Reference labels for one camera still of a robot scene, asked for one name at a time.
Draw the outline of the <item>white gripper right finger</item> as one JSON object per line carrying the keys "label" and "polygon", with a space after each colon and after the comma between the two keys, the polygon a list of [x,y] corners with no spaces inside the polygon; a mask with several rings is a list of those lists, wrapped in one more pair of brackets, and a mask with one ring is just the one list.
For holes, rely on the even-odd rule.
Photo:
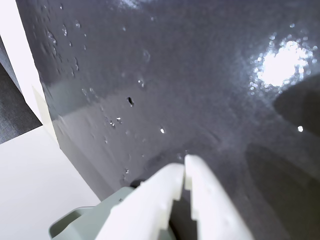
{"label": "white gripper right finger", "polygon": [[198,240],[253,240],[254,237],[225,189],[197,155],[184,158],[184,188],[190,191],[191,219]]}

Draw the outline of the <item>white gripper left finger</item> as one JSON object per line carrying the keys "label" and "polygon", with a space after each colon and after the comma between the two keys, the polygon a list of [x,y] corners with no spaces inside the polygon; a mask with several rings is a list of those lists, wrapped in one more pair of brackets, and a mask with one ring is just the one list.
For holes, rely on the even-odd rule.
{"label": "white gripper left finger", "polygon": [[170,163],[143,181],[110,210],[97,240],[157,240],[167,230],[174,201],[181,199],[185,167]]}

